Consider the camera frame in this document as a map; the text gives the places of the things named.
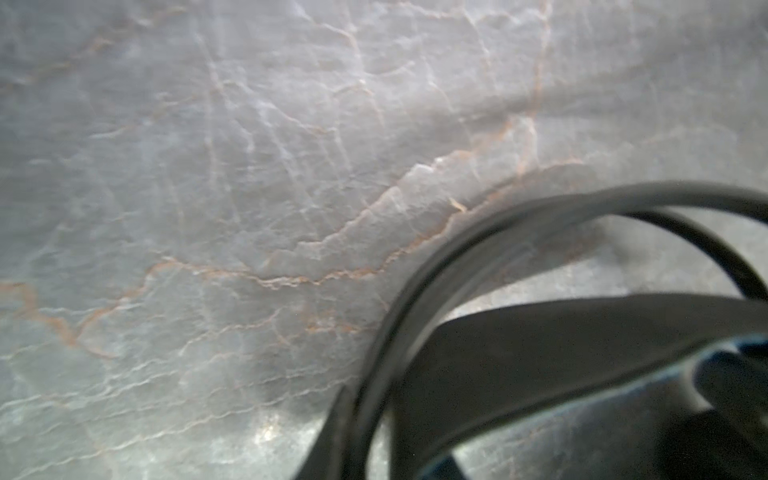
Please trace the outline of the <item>black and blue headphones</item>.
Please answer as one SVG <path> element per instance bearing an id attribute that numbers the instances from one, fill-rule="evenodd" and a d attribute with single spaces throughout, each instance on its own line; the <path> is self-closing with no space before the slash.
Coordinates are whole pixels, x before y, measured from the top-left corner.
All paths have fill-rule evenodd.
<path id="1" fill-rule="evenodd" d="M 723 239 L 681 215 L 683 207 L 767 220 L 763 192 L 655 182 L 530 201 L 463 231 L 392 304 L 359 383 L 338 393 L 298 477 L 364 478 L 373 436 L 391 410 L 392 475 L 459 479 L 456 445 L 700 355 L 693 385 L 709 407 L 662 437 L 663 472 L 670 479 L 765 478 L 767 287 Z M 724 271 L 740 297 L 558 300 L 445 320 L 495 266 L 607 215 L 689 242 Z"/>

